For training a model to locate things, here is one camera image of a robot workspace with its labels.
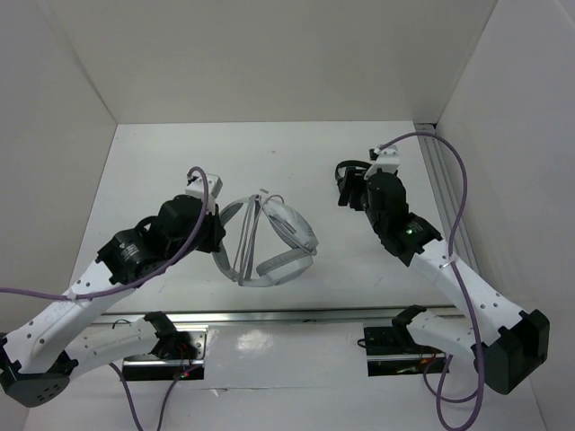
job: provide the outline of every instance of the robotic arm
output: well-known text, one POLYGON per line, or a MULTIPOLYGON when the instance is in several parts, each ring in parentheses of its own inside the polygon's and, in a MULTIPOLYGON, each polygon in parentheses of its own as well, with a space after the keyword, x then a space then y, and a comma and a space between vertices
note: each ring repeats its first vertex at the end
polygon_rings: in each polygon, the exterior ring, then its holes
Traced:
POLYGON ((494 391, 510 393, 547 358, 549 321, 538 310, 527 314, 493 289, 458 256, 449 257, 441 234, 411 213, 406 191, 397 177, 399 155, 394 146, 370 152, 371 163, 346 161, 336 167, 338 204, 364 211, 385 249, 407 267, 430 280, 468 319, 457 268, 477 316, 482 345, 476 346, 471 323, 442 319, 414 305, 394 319, 400 343, 432 346, 475 364, 477 348, 485 360, 485 382, 494 391))
POLYGON ((26 407, 37 407, 56 397, 77 376, 123 357, 143 352, 171 357, 182 345, 193 349, 162 312, 150 312, 129 325, 94 336, 80 334, 134 292, 123 287, 141 286, 138 280, 152 277, 176 253, 181 253, 181 259, 194 250, 219 250, 226 234, 215 203, 222 183, 216 175, 208 175, 207 180, 203 184, 202 178, 190 172, 185 195, 165 202, 158 215, 145 218, 133 229, 116 233, 98 251, 96 260, 64 292, 73 301, 52 303, 0 338, 0 383, 6 394, 26 407), (202 205, 204 187, 208 187, 206 205, 202 205), (201 227, 183 250, 203 208, 208 211, 201 227), (111 289, 118 292, 98 297, 111 289), (83 295, 93 297, 76 300, 83 295))

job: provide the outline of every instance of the gray wall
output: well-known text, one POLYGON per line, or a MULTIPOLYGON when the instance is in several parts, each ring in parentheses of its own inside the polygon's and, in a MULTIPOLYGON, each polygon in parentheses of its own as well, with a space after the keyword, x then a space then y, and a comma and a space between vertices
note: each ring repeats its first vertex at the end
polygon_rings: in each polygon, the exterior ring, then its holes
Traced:
POLYGON ((551 319, 549 360, 532 377, 549 431, 575 419, 573 18, 572 0, 500 0, 438 127, 467 161, 483 274, 551 319))
POLYGON ((43 1, 119 123, 436 122, 495 3, 43 1))
MULTIPOLYGON (((61 293, 116 123, 33 0, 0 2, 0 64, 0 286, 61 293)), ((44 306, 2 295, 0 331, 44 306)))

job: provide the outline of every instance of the white table surface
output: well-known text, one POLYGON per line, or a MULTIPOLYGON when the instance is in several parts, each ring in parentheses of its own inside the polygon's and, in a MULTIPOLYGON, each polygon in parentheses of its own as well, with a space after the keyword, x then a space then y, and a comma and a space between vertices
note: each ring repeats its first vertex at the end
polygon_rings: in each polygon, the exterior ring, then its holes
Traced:
MULTIPOLYGON (((205 380, 177 383, 163 431, 441 431, 420 375, 367 376, 359 323, 210 327, 205 380)), ((444 395, 473 391, 476 373, 454 360, 444 395)), ((430 376, 437 385, 438 375, 430 376)), ((155 429, 168 382, 129 384, 144 429, 155 429)), ((451 425, 472 403, 446 405, 451 425)), ((24 431, 132 431, 118 376, 108 366, 31 409, 24 431)), ((531 383, 510 395, 486 388, 473 431, 544 431, 531 383)))
MULTIPOLYGON (((367 160, 369 148, 414 130, 411 122, 312 122, 120 125, 75 265, 73 279, 116 232, 155 215, 184 191, 193 165, 221 176, 221 207, 261 188, 281 194, 314 228, 314 265, 271 288, 239 287, 195 252, 111 308, 114 312, 289 310, 441 305, 447 299, 390 256, 364 214, 338 207, 335 165, 367 160)), ((440 231, 438 209, 416 138, 399 144, 400 177, 411 210, 440 231)), ((235 251, 243 213, 227 229, 235 251)), ((263 220, 256 263, 288 248, 263 220)))

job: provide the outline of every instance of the purple cable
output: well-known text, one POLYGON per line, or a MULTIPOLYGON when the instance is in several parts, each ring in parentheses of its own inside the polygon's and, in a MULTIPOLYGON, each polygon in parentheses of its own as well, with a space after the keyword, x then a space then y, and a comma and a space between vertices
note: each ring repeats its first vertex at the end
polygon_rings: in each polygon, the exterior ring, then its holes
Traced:
MULTIPOLYGON (((132 413, 132 418, 134 419, 134 424, 136 424, 137 430, 138 431, 144 431, 144 428, 142 427, 139 419, 137 418, 136 407, 134 406, 134 399, 132 398, 132 394, 129 391, 128 382, 126 382, 126 379, 124 378, 124 374, 122 374, 122 372, 119 370, 119 368, 115 364, 108 364, 108 365, 111 367, 112 370, 114 370, 116 372, 116 374, 119 377, 119 380, 122 383, 122 386, 124 386, 124 391, 126 392, 126 398, 128 398, 129 411, 132 413)), ((166 391, 166 393, 164 395, 164 401, 162 401, 162 409, 160 410, 160 418, 158 420, 158 428, 155 431, 160 431, 162 429, 162 422, 164 421, 164 412, 165 412, 165 407, 168 403, 168 398, 170 397, 170 394, 172 393, 172 390, 175 387, 176 383, 181 379, 181 375, 183 373, 189 373, 190 371, 192 371, 198 367, 199 367, 199 365, 190 366, 187 369, 185 369, 183 372, 176 374, 173 377, 173 382, 172 382, 172 384, 170 384, 170 387, 168 387, 168 390, 166 391)))
MULTIPOLYGON (((156 276, 163 274, 171 265, 180 260, 181 256, 186 252, 188 247, 190 247, 191 243, 196 238, 196 235, 198 235, 199 228, 204 222, 206 212, 208 211, 208 198, 209 198, 208 177, 206 177, 206 173, 198 166, 194 166, 193 168, 191 168, 190 173, 192 172, 199 173, 199 176, 201 177, 201 180, 204 183, 204 196, 202 198, 201 213, 199 214, 198 221, 196 222, 196 225, 192 229, 190 236, 188 237, 186 242, 180 247, 180 249, 176 252, 176 254, 174 254, 160 268, 158 268, 154 272, 151 272, 147 276, 140 278, 139 280, 133 281, 132 283, 129 283, 124 286, 118 286, 109 290, 104 290, 102 292, 77 295, 75 298, 76 300, 102 298, 103 296, 118 294, 120 292, 124 292, 125 290, 138 289, 145 282, 149 281, 150 279, 156 276)), ((26 289, 14 289, 13 287, 0 287, 0 294, 32 296, 34 298, 49 299, 50 301, 71 301, 71 299, 68 298, 66 295, 43 294, 42 292, 36 292, 33 290, 26 290, 26 289)))
MULTIPOLYGON (((461 223, 461 219, 462 219, 463 214, 464 214, 465 204, 467 202, 467 170, 465 168, 464 161, 461 158, 461 156, 459 155, 459 153, 457 152, 457 150, 451 144, 449 144, 449 142, 447 142, 447 140, 445 138, 438 136, 434 133, 430 133, 430 132, 407 133, 405 135, 398 136, 396 139, 388 142, 387 144, 380 145, 378 148, 379 148, 379 150, 385 150, 389 146, 396 144, 400 141, 403 141, 404 139, 406 139, 408 137, 412 137, 412 136, 431 137, 431 138, 439 141, 441 144, 445 145, 449 149, 449 151, 451 151, 451 153, 455 156, 455 158, 457 159, 457 163, 459 163, 459 168, 461 169, 461 173, 463 176, 463 193, 461 196, 461 205, 459 206, 459 210, 457 211, 456 220, 453 222, 453 226, 451 227, 451 232, 449 234, 449 239, 447 241, 447 252, 448 252, 449 257, 451 257, 451 255, 453 254, 457 227, 459 227, 459 224, 461 223)), ((444 398, 441 395, 441 392, 443 391, 443 385, 445 383, 446 376, 447 376, 447 370, 448 370, 449 364, 451 363, 451 359, 453 358, 452 356, 447 357, 446 364, 443 367, 443 371, 441 372, 441 377, 439 378, 439 384, 438 384, 437 392, 434 392, 431 389, 429 382, 427 381, 426 372, 429 370, 428 367, 426 368, 426 370, 424 372, 424 381, 425 381, 426 385, 428 386, 428 388, 431 390, 431 393, 435 394, 435 396, 436 396, 436 409, 438 411, 438 418, 439 418, 439 422, 441 422, 441 425, 445 429, 447 429, 448 431, 465 431, 473 425, 473 423, 475 422, 475 420, 479 416, 479 412, 480 412, 481 407, 482 407, 483 390, 484 390, 484 386, 485 386, 485 364, 484 364, 483 350, 481 348, 482 337, 481 337, 481 334, 479 332, 479 323, 477 322, 477 316, 475 314, 475 310, 473 309, 473 303, 472 303, 471 297, 469 296, 469 293, 467 292, 467 287, 465 286, 465 282, 462 279, 461 274, 459 272, 459 269, 457 268, 457 265, 455 262, 453 262, 451 264, 451 268, 453 269, 453 272, 456 275, 457 283, 461 287, 461 292, 464 296, 465 304, 467 305, 467 310, 469 311, 469 318, 470 318, 471 323, 473 325, 473 335, 475 337, 475 346, 478 347, 476 349, 476 352, 475 352, 476 353, 476 359, 477 359, 477 374, 478 374, 477 375, 477 381, 478 381, 477 390, 472 395, 465 397, 461 400, 450 400, 450 399, 444 398), (473 398, 475 398, 475 405, 473 406, 473 411, 471 413, 471 416, 460 427, 451 427, 445 421, 445 418, 443 416, 443 411, 441 410, 441 401, 445 400, 447 402, 466 402, 468 400, 472 400, 473 398)))

